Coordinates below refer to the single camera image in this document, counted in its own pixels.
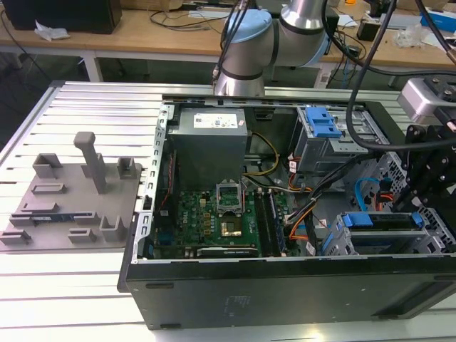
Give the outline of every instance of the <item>black mount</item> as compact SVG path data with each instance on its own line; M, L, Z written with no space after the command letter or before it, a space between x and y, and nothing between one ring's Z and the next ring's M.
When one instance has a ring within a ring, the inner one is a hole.
M423 143L456 138L456 133L445 126L410 125L406 143ZM402 168L407 171L407 187L394 204L393 211L411 212L420 203L426 207L454 206L456 192L447 188L456 182L456 147L439 150L407 152L401 156Z

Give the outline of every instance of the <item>green motherboard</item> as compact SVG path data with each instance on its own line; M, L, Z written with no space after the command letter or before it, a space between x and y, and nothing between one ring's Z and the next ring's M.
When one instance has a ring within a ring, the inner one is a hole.
M244 213L241 217L217 214L215 191L181 192L178 212L177 231L174 243L180 246L217 246L217 247L254 247L261 256L261 243L257 214L255 212L254 192L245 192ZM283 215L289 210L285 194L274 195L278 219L283 229ZM223 204L236 205L236 194L226 194L221 198Z

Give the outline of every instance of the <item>wooden desk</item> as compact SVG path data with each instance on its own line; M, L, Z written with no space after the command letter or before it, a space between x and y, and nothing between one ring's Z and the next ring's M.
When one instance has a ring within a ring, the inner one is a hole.
M369 5L358 1L355 6L341 4L339 11L360 19L369 10ZM84 58L91 81L103 81L97 58L135 58L145 60L167 61L198 61L214 63L220 53L220 35L216 31L181 32L153 24L146 11L124 10L118 27L111 35L70 32L71 38L45 41L33 31L16 31L11 23L7 23L16 40L32 54L51 54L60 56L80 56ZM177 17L184 12L172 13ZM186 16L167 21L167 24L188 24L201 21L199 18ZM218 31L222 30L223 21L213 21L211 25ZM347 33L354 36L356 28L347 28ZM446 55L438 48L423 46L422 48L398 48L392 43L395 31L388 30L384 42L375 55L373 65L388 67L390 70L403 68L454 68ZM364 44L367 49L370 42ZM0 51L20 53L20 49L9 38L3 27L0 27ZM341 52L333 46L330 53L324 56L314 67L320 69L316 88L325 88L332 70L341 59Z
M352 16L355 20L363 17L366 11L371 8L369 4L364 1L358 1L355 6L341 4L338 10L341 13ZM395 14L419 14L419 12L396 10ZM344 31L351 36L356 37L358 26L353 28L345 28ZM398 30L387 30L383 40L378 47L373 59L375 66L395 66L406 68L454 68L455 65L446 56L445 52L431 45L423 44L422 47L400 48L393 43L393 37ZM355 41L350 40L350 44L359 46ZM367 52L371 49L372 42L363 41ZM341 52L333 46L331 48L333 56L337 56L340 60L342 57Z

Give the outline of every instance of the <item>workbench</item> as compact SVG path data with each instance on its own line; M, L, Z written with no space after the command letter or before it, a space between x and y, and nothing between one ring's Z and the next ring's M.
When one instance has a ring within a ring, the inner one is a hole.
M358 1L349 6L343 2L338 11L360 19L369 5ZM123 10L123 17L111 35L100 35L81 32L70 32L69 39L48 42L33 31L17 31L7 22L13 37L30 54L57 56L79 56L83 58L90 81L101 82L98 58L133 58L143 60L191 61L215 63L220 54L220 35L214 30L181 32L153 24L149 15L153 12ZM181 16L185 12L173 12L172 17ZM395 13L410 14L409 11L397 10ZM178 25L201 21L201 18L184 16L167 24ZM218 31L222 30L223 21L213 21L211 25ZM356 35L356 28L347 28L346 32ZM389 71L416 71L429 68L454 68L445 53L434 46L422 48L398 48L393 44L392 37L396 31L388 30L382 45L373 60L374 66L382 66ZM367 49L370 42L363 42ZM4 27L0 27L0 51L20 53ZM314 88L326 88L332 70L341 59L341 52L332 46L328 55L313 65L318 68Z
M0 153L0 229L5 229L35 175L40 152L83 162L73 138L96 134L105 162L133 156L148 165L162 94L210 95L205 85L136 83L55 84ZM267 88L266 95L348 100L348 90ZM407 115L397 92L364 91L380 101L402 130ZM3 341L455 341L456 296L409 321L378 321L154 331L130 294L117 292L122 250L75 254L0 254L0 340ZM283 294L286 289L277 289Z

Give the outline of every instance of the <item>blue latch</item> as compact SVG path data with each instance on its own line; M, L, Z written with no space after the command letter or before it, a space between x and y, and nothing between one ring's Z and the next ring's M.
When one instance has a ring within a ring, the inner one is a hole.
M419 228L423 228L425 226L425 222L423 221L423 218L418 212L413 212L412 218L413 221L415 221L416 225L419 226Z
M306 115L316 138L340 138L342 132L334 124L334 117L324 107L307 107Z
M356 226L369 226L372 227L373 223L371 217L367 212L350 212L342 216L343 223L346 227Z

